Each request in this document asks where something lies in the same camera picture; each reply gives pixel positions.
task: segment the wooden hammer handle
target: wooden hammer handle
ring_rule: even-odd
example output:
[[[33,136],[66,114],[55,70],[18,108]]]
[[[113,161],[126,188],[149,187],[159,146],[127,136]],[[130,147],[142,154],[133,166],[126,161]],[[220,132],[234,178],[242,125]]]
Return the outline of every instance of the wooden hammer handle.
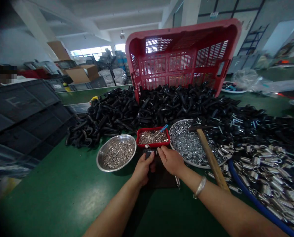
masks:
[[[213,174],[215,176],[215,180],[216,180],[218,186],[230,193],[230,190],[229,190],[228,185],[225,181],[223,173],[222,173],[222,171],[218,165],[218,162],[217,162],[217,160],[216,160],[216,158],[215,158],[215,156],[214,156],[214,154],[213,154],[213,152],[207,142],[205,134],[203,133],[203,131],[201,129],[197,129],[196,131],[197,131],[197,134],[199,135],[199,138],[200,138],[201,143],[203,145],[204,152],[207,156],[209,165],[213,171]]]

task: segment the human hand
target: human hand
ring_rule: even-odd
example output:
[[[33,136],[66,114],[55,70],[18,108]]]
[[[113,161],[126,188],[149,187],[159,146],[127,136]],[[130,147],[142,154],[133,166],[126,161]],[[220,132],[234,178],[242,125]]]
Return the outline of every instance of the human hand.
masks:
[[[186,165],[179,152],[170,150],[165,146],[162,146],[161,149],[157,148],[157,151],[167,171],[170,174],[180,178],[181,172],[183,172],[183,169],[186,167]]]
[[[154,173],[156,170],[156,164],[153,163],[155,153],[152,152],[150,156],[146,159],[146,153],[144,153],[137,162],[134,173],[130,178],[134,185],[137,185],[139,188],[146,185],[148,182],[148,171],[150,168],[151,173]]]

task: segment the white plate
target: white plate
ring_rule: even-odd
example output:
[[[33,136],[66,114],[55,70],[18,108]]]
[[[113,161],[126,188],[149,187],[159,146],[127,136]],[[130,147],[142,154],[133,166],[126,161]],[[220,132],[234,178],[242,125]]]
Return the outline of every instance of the white plate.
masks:
[[[184,122],[184,121],[190,121],[190,122],[192,122],[193,119],[183,119],[183,120],[180,120],[180,121],[178,121],[178,122],[176,122],[176,123],[180,123],[180,122]],[[174,123],[174,124],[171,126],[171,128],[170,128],[170,130],[169,130],[169,136],[170,136],[170,132],[171,132],[172,127],[173,127],[176,123]],[[171,144],[171,139],[170,139],[170,146],[171,146],[172,150],[175,150],[174,147],[173,147],[173,145]],[[200,165],[194,164],[194,163],[192,163],[192,162],[190,162],[190,161],[188,161],[188,160],[186,160],[186,159],[184,159],[184,158],[183,158],[183,160],[184,160],[186,163],[188,163],[189,165],[192,165],[192,166],[195,166],[195,167],[198,167],[198,168],[202,168],[202,169],[210,169],[210,166],[200,166]],[[222,166],[223,164],[225,164],[226,161],[223,161],[222,163],[220,163],[219,166]]]
[[[223,89],[223,88],[221,89],[221,91],[226,92],[226,93],[231,93],[231,94],[242,94],[242,93],[247,92],[247,91],[240,91],[240,92],[238,92],[238,91],[229,91],[229,90],[225,90],[225,89]]]

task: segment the window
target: window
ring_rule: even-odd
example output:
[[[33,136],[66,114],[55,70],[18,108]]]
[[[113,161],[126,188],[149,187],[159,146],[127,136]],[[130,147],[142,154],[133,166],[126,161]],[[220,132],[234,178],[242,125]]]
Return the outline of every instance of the window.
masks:
[[[116,44],[115,50],[120,50],[125,53],[125,44]]]
[[[71,54],[75,58],[93,56],[95,58],[95,60],[98,61],[100,59],[100,56],[102,56],[102,53],[105,53],[106,48],[108,48],[108,50],[112,52],[112,47],[110,45],[108,45],[108,46],[103,46],[103,47],[73,50],[73,51],[71,51]]]

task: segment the red plastic basket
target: red plastic basket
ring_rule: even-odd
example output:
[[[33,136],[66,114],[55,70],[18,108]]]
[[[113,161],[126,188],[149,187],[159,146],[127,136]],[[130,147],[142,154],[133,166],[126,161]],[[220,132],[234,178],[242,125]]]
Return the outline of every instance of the red plastic basket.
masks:
[[[140,137],[140,134],[142,132],[146,132],[146,131],[159,131],[161,130],[163,127],[156,127],[156,128],[141,128],[137,131],[137,139],[136,139],[136,143],[137,143],[137,146],[139,148],[142,148],[144,149],[145,148],[145,145],[146,144],[138,144],[139,143],[139,137]],[[157,147],[162,147],[163,145],[164,146],[169,146],[170,144],[170,137],[169,137],[169,132],[168,130],[166,129],[166,134],[167,134],[167,138],[168,138],[168,142],[164,142],[164,143],[148,143],[148,145],[150,146],[150,148],[157,148]]]
[[[241,23],[234,18],[130,34],[126,55],[136,101],[141,96],[140,86],[152,90],[158,85],[199,85],[205,81],[217,90],[217,97],[240,34]]]

